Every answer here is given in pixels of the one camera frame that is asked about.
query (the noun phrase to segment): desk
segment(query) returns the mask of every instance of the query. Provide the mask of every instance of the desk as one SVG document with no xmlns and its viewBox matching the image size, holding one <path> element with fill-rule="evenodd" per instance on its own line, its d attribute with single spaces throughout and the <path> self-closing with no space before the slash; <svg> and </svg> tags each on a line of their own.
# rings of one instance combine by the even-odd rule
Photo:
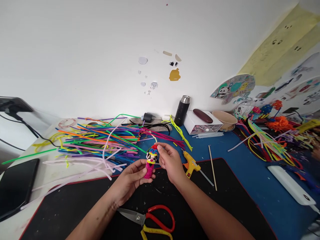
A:
<svg viewBox="0 0 320 240">
<path fill-rule="evenodd" d="M 92 121 L 77 120 L 77 123 L 88 123 Z M 43 135 L 50 137 L 56 132 L 55 127 L 57 124 L 53 124 Z M 308 206 L 302 206 L 298 204 L 291 195 L 283 188 L 283 186 L 276 180 L 276 178 L 267 170 L 268 163 L 255 157 L 244 144 L 241 144 L 231 152 L 227 152 L 240 142 L 240 139 L 233 133 L 225 133 L 222 137 L 215 138 L 203 138 L 196 139 L 190 136 L 184 127 L 181 128 L 184 136 L 193 147 L 193 151 L 190 152 L 186 148 L 187 152 L 196 161 L 209 159 L 208 145 L 211 145 L 212 158 L 222 157 L 226 160 L 234 174 L 237 176 L 243 187 L 246 189 L 251 198 L 259 206 L 261 212 L 265 216 L 269 225 L 275 232 L 279 240 L 284 239 L 300 239 L 302 234 L 306 231 L 307 227 L 311 224 L 317 214 Z M 175 139 L 181 139 L 177 131 L 174 129 L 170 136 Z M 139 142 L 139 147 L 147 150 L 152 144 L 153 140 Z M 186 160 L 183 157 L 180 148 L 175 147 L 181 156 L 183 163 Z M 52 149 L 52 146 L 46 146 L 42 150 Z M 34 153 L 34 147 L 29 147 L 23 155 L 29 155 Z M 57 156 L 57 152 L 52 152 L 49 155 L 39 157 L 41 162 L 46 160 L 53 160 Z M 14 164 L 22 163 L 23 160 L 19 160 Z M 37 176 L 34 183 L 34 188 L 43 184 L 52 182 L 56 179 L 74 175 L 84 172 L 88 168 L 81 165 L 73 165 L 68 169 L 65 166 L 48 166 L 40 164 L 37 172 Z M 91 174 L 79 179 L 86 180 L 97 177 L 103 177 L 102 173 Z M 305 189 L 316 202 L 320 202 L 320 196 L 311 192 L 308 187 L 301 181 L 297 181 L 303 189 Z M 33 192 L 31 200 L 36 199 L 38 196 L 45 194 L 50 188 L 58 183 L 48 184 L 45 188 Z M 219 190 L 219 179 L 217 179 L 217 186 Z M 0 232 L 3 239 L 19 239 L 23 230 L 25 229 L 30 218 L 38 208 L 41 201 L 33 203 L 28 208 L 12 216 L 11 218 L 0 223 Z"/>
</svg>

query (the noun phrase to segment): red scissor handle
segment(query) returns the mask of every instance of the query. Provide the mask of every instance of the red scissor handle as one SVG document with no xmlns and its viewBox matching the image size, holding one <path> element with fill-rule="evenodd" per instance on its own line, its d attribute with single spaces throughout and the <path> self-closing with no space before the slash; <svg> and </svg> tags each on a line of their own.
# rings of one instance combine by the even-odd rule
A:
<svg viewBox="0 0 320 240">
<path fill-rule="evenodd" d="M 171 219 L 172 219 L 172 228 L 171 229 L 167 228 L 165 225 L 163 225 L 163 223 L 160 222 L 159 219 L 157 219 L 155 216 L 153 216 L 150 213 L 150 212 L 152 212 L 152 211 L 154 211 L 156 209 L 160 209 L 160 208 L 166 210 L 170 214 Z M 163 230 L 165 230 L 165 231 L 167 231 L 169 233 L 172 233 L 174 228 L 175 228 L 175 226 L 176 226 L 176 223 L 174 221 L 174 217 L 173 217 L 173 214 L 172 214 L 171 210 L 168 207 L 166 207 L 165 205 L 155 205 L 155 206 L 149 208 L 148 212 L 146 213 L 146 218 L 151 218 L 156 224 L 159 225 L 159 227 L 161 227 Z"/>
</svg>

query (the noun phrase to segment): blue mat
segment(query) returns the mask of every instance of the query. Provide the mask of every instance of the blue mat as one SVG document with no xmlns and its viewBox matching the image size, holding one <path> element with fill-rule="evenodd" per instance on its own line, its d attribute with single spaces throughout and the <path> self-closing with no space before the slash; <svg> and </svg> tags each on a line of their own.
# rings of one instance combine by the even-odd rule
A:
<svg viewBox="0 0 320 240">
<path fill-rule="evenodd" d="M 188 134 L 184 126 L 181 129 L 193 147 L 192 152 L 188 147 L 186 147 L 186 151 L 196 161 L 210 159 L 208 145 L 211 145 L 213 159 L 224 158 L 226 160 L 248 194 L 259 206 L 279 240 L 298 240 L 301 238 L 317 214 L 310 207 L 302 206 L 292 198 L 266 168 L 270 163 L 266 163 L 254 156 L 245 144 L 241 144 L 236 149 L 228 152 L 227 150 L 241 141 L 233 132 L 224 133 L 222 137 L 196 139 Z M 175 129 L 171 131 L 170 136 L 181 140 L 180 135 Z M 182 162 L 186 163 L 182 150 L 179 147 L 174 146 L 172 142 L 161 139 L 159 141 L 170 143 L 180 153 Z M 139 143 L 139 147 L 147 150 L 153 144 L 154 140 L 142 141 Z M 141 158 L 145 158 L 144 153 L 140 152 L 139 155 Z M 316 202 L 320 202 L 319 195 L 311 192 L 295 174 L 289 174 Z M 219 191 L 219 179 L 216 179 L 216 182 Z"/>
</svg>

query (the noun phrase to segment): bowl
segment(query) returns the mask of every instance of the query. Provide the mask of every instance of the bowl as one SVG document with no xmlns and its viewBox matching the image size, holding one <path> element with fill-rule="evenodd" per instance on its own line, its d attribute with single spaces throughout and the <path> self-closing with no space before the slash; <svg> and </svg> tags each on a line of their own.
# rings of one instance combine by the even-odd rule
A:
<svg viewBox="0 0 320 240">
<path fill-rule="evenodd" d="M 223 123 L 221 129 L 227 129 L 238 122 L 234 116 L 224 111 L 216 110 L 212 112 L 212 115 Z"/>
</svg>

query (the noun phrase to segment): mouse pad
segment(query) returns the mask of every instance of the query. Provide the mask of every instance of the mouse pad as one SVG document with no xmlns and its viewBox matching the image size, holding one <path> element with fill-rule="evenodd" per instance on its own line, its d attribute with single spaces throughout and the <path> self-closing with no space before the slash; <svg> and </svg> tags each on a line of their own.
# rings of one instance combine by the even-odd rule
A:
<svg viewBox="0 0 320 240">
<path fill-rule="evenodd" d="M 211 161 L 197 162 L 204 174 L 212 181 Z M 217 191 L 200 172 L 193 172 L 191 180 L 210 198 L 230 212 L 253 235 L 255 239 L 276 239 L 264 216 L 242 187 L 224 159 L 213 160 Z M 156 179 L 152 184 L 143 184 L 122 208 L 145 214 L 148 208 L 163 204 L 173 213 L 176 226 L 173 239 L 207 239 L 201 225 L 187 202 L 170 183 L 167 172 L 156 170 Z M 108 178 L 73 183 L 46 196 L 29 222 L 21 240 L 64 240 L 84 218 L 87 212 L 108 190 L 112 183 Z M 171 228 L 169 214 L 158 209 L 152 212 L 164 225 Z M 145 222 L 147 227 L 160 228 L 151 219 Z M 139 239 L 142 227 L 116 212 L 101 239 Z M 150 239 L 169 239 L 165 235 L 146 233 Z"/>
</svg>

